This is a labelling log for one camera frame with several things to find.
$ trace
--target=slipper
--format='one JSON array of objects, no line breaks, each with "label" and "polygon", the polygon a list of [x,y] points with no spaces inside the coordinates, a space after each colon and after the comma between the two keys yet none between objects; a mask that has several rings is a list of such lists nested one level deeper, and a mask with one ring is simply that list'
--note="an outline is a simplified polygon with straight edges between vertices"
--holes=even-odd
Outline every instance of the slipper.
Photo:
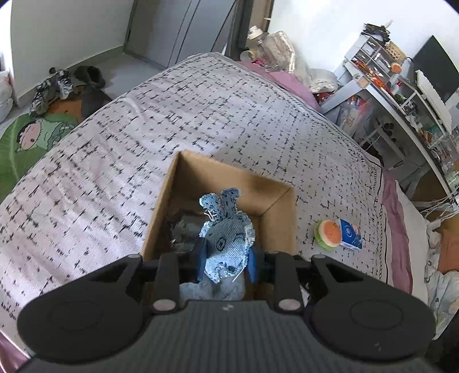
[{"label": "slipper", "polygon": [[102,78],[101,71],[94,66],[80,66],[75,70],[75,78],[85,82],[95,88],[103,88],[105,80]]}]

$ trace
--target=cartoon rug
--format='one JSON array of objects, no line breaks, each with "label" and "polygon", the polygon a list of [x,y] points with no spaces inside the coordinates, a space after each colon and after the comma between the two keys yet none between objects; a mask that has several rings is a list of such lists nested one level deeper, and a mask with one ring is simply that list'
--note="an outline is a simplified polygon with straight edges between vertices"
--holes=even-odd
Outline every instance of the cartoon rug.
[{"label": "cartoon rug", "polygon": [[74,99],[54,101],[43,116],[23,114],[8,126],[0,138],[0,203],[42,156],[84,120],[88,103],[94,112],[111,100],[103,93],[102,99],[85,94],[84,87],[77,87],[80,95]]}]

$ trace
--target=wicker basket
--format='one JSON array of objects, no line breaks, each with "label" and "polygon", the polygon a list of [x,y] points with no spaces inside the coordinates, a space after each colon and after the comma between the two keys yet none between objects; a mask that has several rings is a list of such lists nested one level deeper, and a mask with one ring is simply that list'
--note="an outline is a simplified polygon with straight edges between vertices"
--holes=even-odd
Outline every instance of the wicker basket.
[{"label": "wicker basket", "polygon": [[400,66],[406,60],[406,54],[392,41],[389,41],[384,49]]}]

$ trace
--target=denim stuffed toy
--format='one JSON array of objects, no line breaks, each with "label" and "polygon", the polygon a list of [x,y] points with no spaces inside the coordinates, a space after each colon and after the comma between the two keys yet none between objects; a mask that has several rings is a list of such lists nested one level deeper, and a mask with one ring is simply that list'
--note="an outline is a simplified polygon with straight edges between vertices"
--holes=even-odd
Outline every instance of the denim stuffed toy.
[{"label": "denim stuffed toy", "polygon": [[240,195],[239,189],[229,188],[222,190],[220,197],[211,193],[199,199],[211,219],[204,223],[199,237],[210,243],[205,274],[214,283],[242,272],[247,266],[249,248],[255,242],[252,221],[236,209]]}]

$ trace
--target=bunny ear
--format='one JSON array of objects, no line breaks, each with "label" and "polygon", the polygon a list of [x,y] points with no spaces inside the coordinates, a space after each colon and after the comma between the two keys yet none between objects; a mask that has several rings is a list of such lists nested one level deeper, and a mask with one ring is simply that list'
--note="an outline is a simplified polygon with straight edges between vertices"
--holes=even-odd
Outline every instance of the bunny ear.
[{"label": "bunny ear", "polygon": [[221,213],[225,218],[231,218],[236,215],[236,200],[240,195],[241,191],[237,188],[228,188],[222,190],[220,197],[222,200]]},{"label": "bunny ear", "polygon": [[203,195],[199,199],[199,204],[209,212],[212,221],[221,220],[220,198],[215,193]]}]

